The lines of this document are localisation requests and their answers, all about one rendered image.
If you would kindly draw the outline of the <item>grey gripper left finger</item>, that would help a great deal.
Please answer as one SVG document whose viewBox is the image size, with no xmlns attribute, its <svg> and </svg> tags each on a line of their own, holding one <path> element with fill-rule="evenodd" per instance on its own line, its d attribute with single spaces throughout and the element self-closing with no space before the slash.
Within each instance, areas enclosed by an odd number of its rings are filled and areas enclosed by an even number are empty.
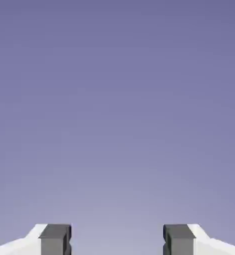
<svg viewBox="0 0 235 255">
<path fill-rule="evenodd" d="M 70 224 L 36 224 L 23 238 L 0 245 L 0 255 L 72 255 Z"/>
</svg>

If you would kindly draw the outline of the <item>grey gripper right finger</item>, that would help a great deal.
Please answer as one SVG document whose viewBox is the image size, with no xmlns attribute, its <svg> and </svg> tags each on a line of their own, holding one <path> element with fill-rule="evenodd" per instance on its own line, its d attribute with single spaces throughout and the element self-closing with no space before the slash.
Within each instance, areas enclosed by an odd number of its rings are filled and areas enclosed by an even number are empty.
<svg viewBox="0 0 235 255">
<path fill-rule="evenodd" d="M 199 224 L 165 224 L 163 255 L 235 255 L 235 246 L 208 236 Z"/>
</svg>

